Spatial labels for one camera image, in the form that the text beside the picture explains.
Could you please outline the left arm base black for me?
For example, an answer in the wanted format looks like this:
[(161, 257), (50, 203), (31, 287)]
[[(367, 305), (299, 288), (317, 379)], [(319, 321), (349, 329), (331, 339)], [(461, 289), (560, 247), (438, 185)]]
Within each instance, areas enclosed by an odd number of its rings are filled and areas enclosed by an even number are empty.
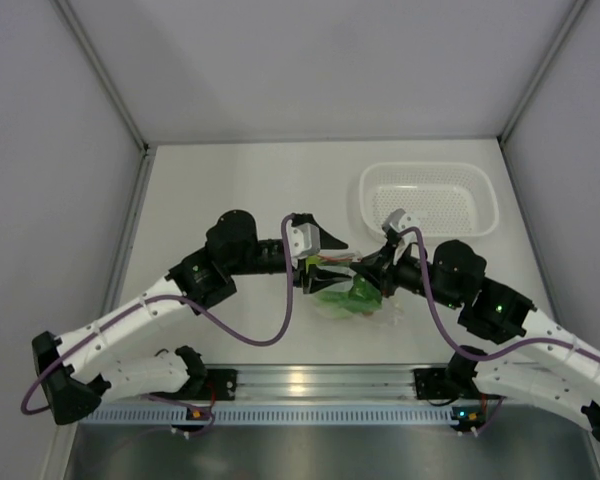
[(203, 380), (196, 384), (192, 400), (234, 401), (238, 371), (232, 368), (210, 368)]

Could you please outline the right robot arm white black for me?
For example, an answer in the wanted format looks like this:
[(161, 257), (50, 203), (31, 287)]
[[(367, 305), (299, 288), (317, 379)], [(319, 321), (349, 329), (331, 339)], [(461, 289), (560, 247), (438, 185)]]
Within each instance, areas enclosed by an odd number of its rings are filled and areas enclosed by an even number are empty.
[(418, 253), (399, 253), (391, 232), (377, 252), (351, 265), (386, 296), (404, 289), (424, 297), (434, 324), (461, 362), (446, 373), (460, 397), (476, 390), (557, 414), (600, 443), (600, 350), (553, 321), (533, 301), (486, 277), (486, 260), (459, 240), (426, 258), (420, 230), (409, 227)]

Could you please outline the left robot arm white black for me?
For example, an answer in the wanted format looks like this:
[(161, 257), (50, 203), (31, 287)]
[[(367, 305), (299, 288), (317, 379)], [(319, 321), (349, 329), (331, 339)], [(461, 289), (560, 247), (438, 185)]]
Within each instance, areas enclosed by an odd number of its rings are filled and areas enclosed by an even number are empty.
[[(37, 335), (31, 342), (37, 378), (21, 402), (22, 413), (33, 416), (46, 410), (56, 424), (69, 425), (119, 399), (199, 397), (205, 390), (207, 369), (193, 348), (182, 346), (128, 362), (121, 358), (185, 313), (205, 317), (246, 345), (263, 348), (278, 343), (290, 326), (293, 289), (306, 281), (305, 260), (323, 250), (349, 247), (308, 213), (285, 216), (280, 234), (278, 239), (261, 240), (249, 212), (230, 210), (207, 231), (201, 249), (135, 299), (82, 328)], [(235, 277), (265, 274), (282, 274), (286, 282), (285, 314), (273, 337), (249, 338), (211, 313), (211, 308), (236, 293)], [(36, 390), (46, 398), (45, 409), (29, 405)]]

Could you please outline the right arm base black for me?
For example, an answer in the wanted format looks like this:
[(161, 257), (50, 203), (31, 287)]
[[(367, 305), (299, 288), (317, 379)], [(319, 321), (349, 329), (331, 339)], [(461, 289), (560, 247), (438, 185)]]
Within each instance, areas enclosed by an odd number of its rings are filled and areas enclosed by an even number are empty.
[(418, 400), (451, 400), (455, 392), (447, 383), (444, 367), (413, 370), (414, 387)]

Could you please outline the clear zip bag orange seal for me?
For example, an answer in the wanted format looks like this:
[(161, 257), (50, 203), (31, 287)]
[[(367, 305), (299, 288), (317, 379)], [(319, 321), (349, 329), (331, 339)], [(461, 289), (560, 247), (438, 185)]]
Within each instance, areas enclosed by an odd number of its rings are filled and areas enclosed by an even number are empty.
[(400, 303), (384, 298), (369, 281), (350, 268), (361, 259), (358, 251), (318, 254), (306, 259), (306, 273), (311, 281), (307, 295), (315, 311), (332, 320), (358, 318), (391, 326), (402, 323), (406, 316)]

